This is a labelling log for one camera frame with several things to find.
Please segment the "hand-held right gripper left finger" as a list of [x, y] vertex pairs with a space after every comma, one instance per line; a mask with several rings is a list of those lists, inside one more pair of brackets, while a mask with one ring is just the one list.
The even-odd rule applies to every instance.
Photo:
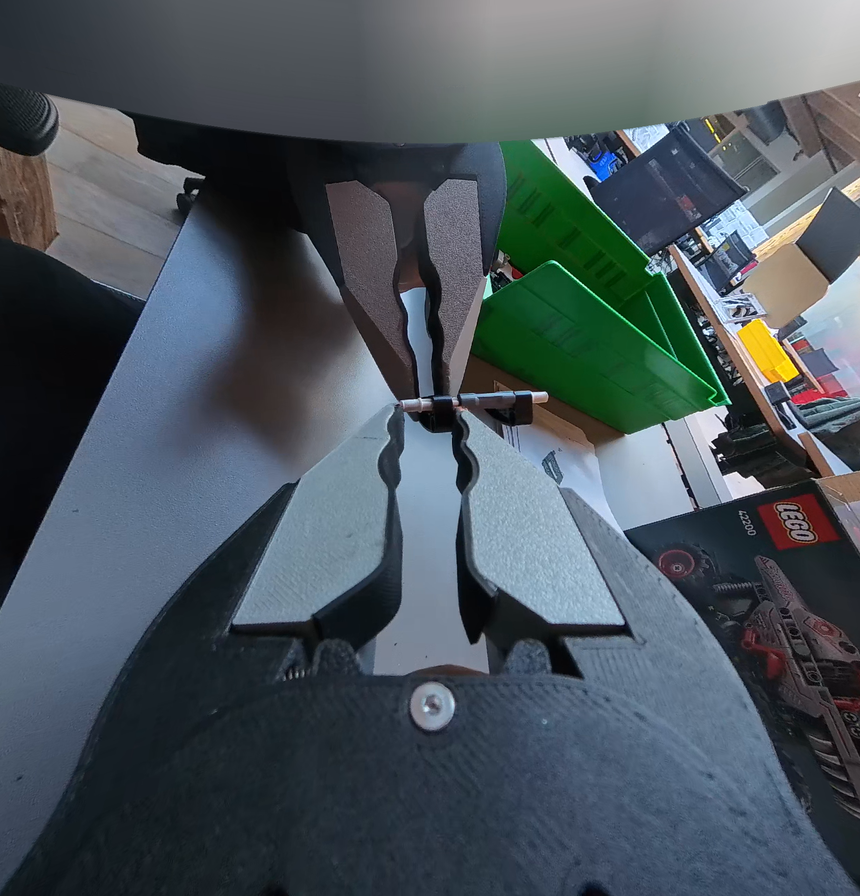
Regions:
[[236, 632], [359, 651], [402, 602], [402, 409], [388, 405], [296, 483], [246, 584]]

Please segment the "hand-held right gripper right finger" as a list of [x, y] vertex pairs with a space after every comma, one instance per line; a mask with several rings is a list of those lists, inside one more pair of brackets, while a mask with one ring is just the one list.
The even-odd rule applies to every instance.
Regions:
[[458, 415], [452, 448], [458, 610], [469, 642], [628, 633], [556, 481], [468, 411]]

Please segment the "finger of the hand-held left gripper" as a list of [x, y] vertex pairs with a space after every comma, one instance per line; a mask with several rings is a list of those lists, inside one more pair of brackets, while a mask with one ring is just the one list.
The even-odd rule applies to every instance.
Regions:
[[396, 399], [417, 397], [416, 358], [399, 291], [399, 252], [388, 201], [359, 181], [326, 185], [344, 304]]
[[479, 319], [483, 269], [478, 185], [450, 178], [424, 201], [426, 329], [434, 395], [455, 395]]

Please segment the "black lego beam axle assembly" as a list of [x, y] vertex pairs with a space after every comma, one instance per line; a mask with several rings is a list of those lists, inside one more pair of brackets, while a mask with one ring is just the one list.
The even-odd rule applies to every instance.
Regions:
[[508, 427], [529, 425], [536, 405], [549, 400], [545, 391], [465, 392], [400, 399], [396, 405], [431, 433], [450, 433], [462, 412], [484, 411]]

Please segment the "lego instruction booklet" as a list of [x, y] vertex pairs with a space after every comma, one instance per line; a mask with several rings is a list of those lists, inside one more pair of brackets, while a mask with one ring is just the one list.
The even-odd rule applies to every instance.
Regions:
[[595, 447], [581, 428], [535, 404], [531, 424], [502, 426], [503, 437], [560, 488], [572, 490], [619, 533], [606, 498]]

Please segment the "black lego set box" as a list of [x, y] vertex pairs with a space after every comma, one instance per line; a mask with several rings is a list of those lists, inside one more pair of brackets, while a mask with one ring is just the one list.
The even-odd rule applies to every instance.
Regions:
[[720, 642], [798, 800], [860, 888], [860, 473], [625, 534]]

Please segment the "green plastic bin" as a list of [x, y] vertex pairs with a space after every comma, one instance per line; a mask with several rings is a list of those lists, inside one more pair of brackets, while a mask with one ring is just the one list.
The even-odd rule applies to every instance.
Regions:
[[616, 306], [548, 261], [483, 300], [472, 354], [623, 434], [727, 406], [666, 277]]
[[506, 205], [497, 248], [523, 275], [559, 263], [598, 299], [680, 359], [680, 310], [648, 256], [530, 140], [500, 144]]

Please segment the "black monitor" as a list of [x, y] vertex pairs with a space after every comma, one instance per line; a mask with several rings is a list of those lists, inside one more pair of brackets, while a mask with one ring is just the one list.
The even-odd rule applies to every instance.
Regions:
[[685, 125], [669, 129], [647, 151], [589, 190], [593, 202], [648, 256], [747, 193]]

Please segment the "person's leg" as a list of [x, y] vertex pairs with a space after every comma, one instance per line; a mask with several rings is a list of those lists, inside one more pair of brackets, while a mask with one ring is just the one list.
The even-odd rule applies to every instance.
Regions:
[[0, 238], [0, 607], [144, 305]]

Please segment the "yellow plastic bin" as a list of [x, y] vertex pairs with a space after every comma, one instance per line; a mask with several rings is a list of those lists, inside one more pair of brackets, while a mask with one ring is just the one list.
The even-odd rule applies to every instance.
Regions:
[[797, 367], [763, 319], [751, 320], [737, 335], [769, 384], [786, 384], [798, 377]]

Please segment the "cardboard box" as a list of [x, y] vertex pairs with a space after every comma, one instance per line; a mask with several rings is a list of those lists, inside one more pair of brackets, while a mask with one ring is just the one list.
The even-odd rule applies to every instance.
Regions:
[[758, 263], [745, 279], [743, 290], [765, 312], [765, 322], [779, 330], [814, 306], [830, 283], [796, 243], [783, 245]]

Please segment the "dark open laptop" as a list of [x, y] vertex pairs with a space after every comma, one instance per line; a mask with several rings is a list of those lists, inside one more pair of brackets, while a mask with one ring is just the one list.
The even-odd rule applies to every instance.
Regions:
[[833, 187], [796, 241], [829, 284], [860, 256], [860, 205]]

